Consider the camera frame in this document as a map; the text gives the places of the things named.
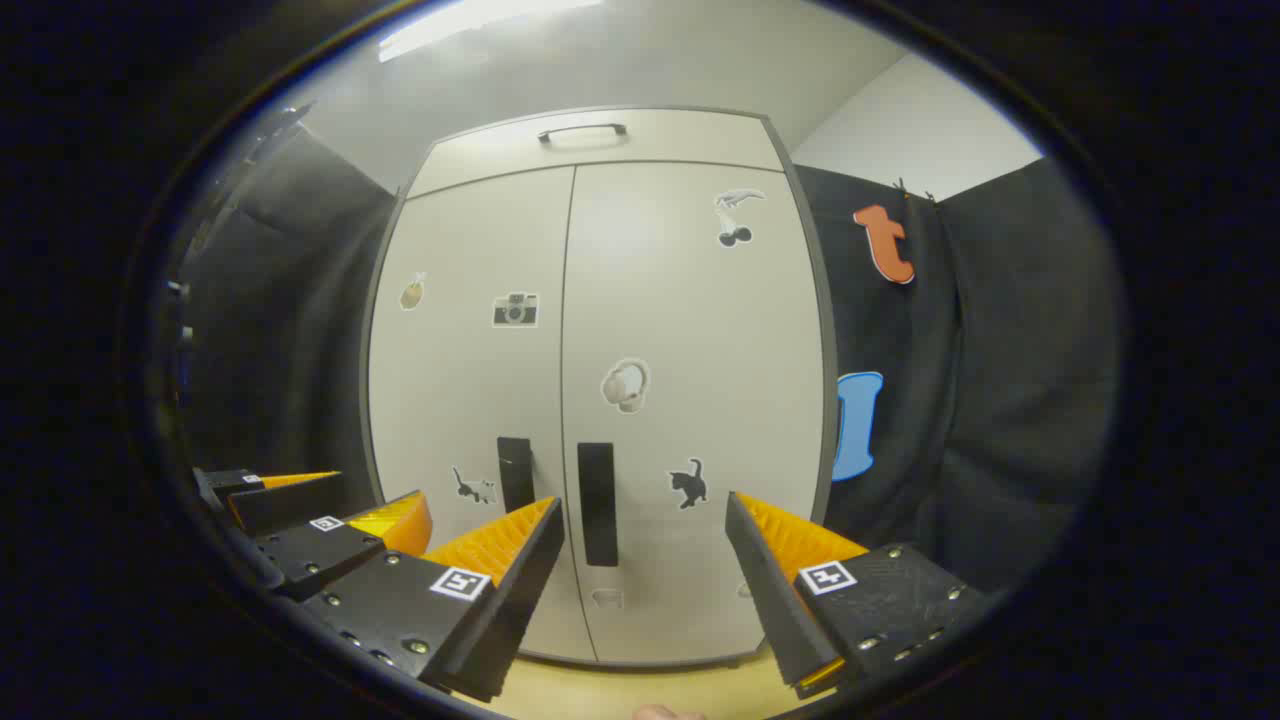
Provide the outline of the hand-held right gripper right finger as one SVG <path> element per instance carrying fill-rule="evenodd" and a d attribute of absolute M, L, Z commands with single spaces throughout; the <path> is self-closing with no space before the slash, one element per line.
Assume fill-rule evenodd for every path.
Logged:
<path fill-rule="evenodd" d="M 724 533 L 800 700 L 892 673 L 991 607 L 910 544 L 869 550 L 745 493 L 730 493 Z"/>

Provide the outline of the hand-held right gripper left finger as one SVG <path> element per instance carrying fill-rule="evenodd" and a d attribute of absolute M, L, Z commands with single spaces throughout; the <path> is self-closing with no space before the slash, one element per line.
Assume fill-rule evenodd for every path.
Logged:
<path fill-rule="evenodd" d="M 563 503 L 541 498 L 412 555 L 420 503 L 301 606 L 384 666 L 481 702 L 499 696 L 564 543 Z"/>

